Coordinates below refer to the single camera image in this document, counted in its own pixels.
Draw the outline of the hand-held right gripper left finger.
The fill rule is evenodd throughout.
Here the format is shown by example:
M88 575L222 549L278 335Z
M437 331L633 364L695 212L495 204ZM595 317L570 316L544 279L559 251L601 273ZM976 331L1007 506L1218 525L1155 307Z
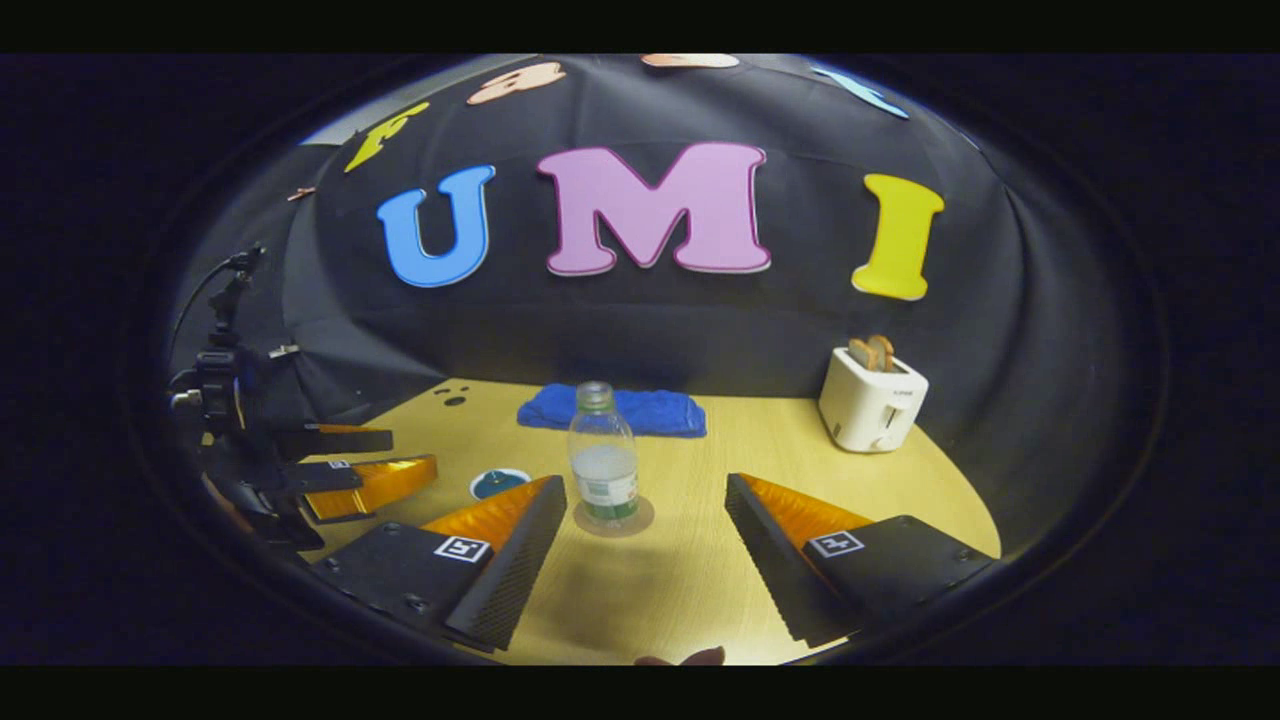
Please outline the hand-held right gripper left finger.
M311 569L420 634L508 650L566 509L563 478L541 477L421 527L384 523Z

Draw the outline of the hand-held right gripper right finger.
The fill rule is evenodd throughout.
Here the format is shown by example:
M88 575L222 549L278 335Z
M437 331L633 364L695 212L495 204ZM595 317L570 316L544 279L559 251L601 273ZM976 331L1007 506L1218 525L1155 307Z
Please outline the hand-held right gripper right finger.
M923 618L998 560L913 515L868 518L731 473L724 507L795 641L810 647Z

